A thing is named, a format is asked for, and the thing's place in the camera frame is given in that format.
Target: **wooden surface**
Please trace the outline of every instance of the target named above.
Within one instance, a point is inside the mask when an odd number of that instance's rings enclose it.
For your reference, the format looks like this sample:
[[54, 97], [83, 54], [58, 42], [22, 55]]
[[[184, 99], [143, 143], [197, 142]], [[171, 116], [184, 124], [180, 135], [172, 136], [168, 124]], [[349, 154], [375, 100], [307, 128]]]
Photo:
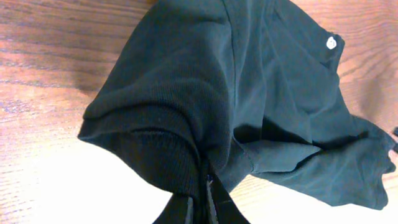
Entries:
[[[345, 39], [338, 71], [350, 111], [392, 131], [398, 1], [294, 2]], [[129, 223], [130, 170], [76, 135], [85, 107], [151, 4], [0, 0], [1, 223]], [[384, 185], [390, 202], [381, 212], [331, 208], [253, 177], [231, 195], [252, 223], [397, 223], [398, 172], [385, 175]]]

